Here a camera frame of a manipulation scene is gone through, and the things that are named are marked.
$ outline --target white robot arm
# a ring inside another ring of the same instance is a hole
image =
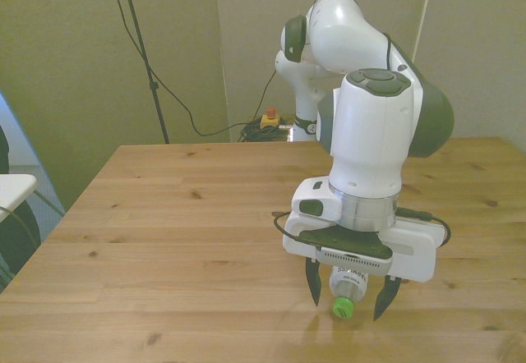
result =
[[[316,304],[313,274],[319,263],[385,276],[376,319],[401,278],[425,282],[434,273],[445,230],[396,216],[400,173],[408,156],[429,156],[445,143],[453,110],[389,36],[363,19],[354,0],[317,0],[307,16],[285,26],[282,52],[287,62],[279,54],[276,63],[289,64],[287,77],[294,67],[316,71],[316,66],[345,75],[314,111],[311,90],[298,96],[305,80],[294,86],[302,112],[317,113],[316,138],[334,162],[329,176],[307,179],[296,190],[281,229],[284,248],[307,257]]]

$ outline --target chair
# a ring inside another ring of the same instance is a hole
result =
[[[9,144],[0,126],[0,174],[9,173],[8,154]],[[18,217],[10,214],[0,222],[0,255],[9,266],[9,271],[17,274],[42,241],[39,225],[26,201],[22,202],[13,213]],[[5,287],[5,284],[5,280],[0,276],[0,288]]]

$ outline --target table surface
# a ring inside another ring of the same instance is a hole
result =
[[[14,210],[36,189],[35,176],[29,174],[0,174],[0,206]],[[0,222],[7,218],[6,211],[0,210]]]
[[[408,159],[400,205],[453,238],[376,322],[382,278],[335,318],[330,266],[316,307],[273,226],[330,165],[316,143],[119,148],[0,295],[0,361],[526,361],[526,158],[481,138]]]

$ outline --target plastic bottle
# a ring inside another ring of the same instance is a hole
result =
[[[330,291],[335,297],[332,311],[340,318],[350,318],[354,303],[358,303],[367,290],[369,275],[343,267],[333,267],[330,274]]]

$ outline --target wall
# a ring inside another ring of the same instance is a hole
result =
[[[216,0],[134,3],[151,66],[200,129],[227,126]],[[119,145],[163,143],[115,0],[0,0],[0,22],[0,88],[65,208]],[[228,140],[201,139],[160,93],[172,142]]]
[[[526,154],[526,0],[429,0],[415,62],[448,96],[454,136]]]
[[[231,123],[253,115],[265,83],[274,71],[281,30],[289,18],[306,14],[313,0],[218,0],[224,75]],[[387,32],[408,54],[415,44],[424,0],[357,0],[366,19]],[[294,114],[294,96],[276,76],[263,109]],[[232,130],[232,139],[238,138]]]

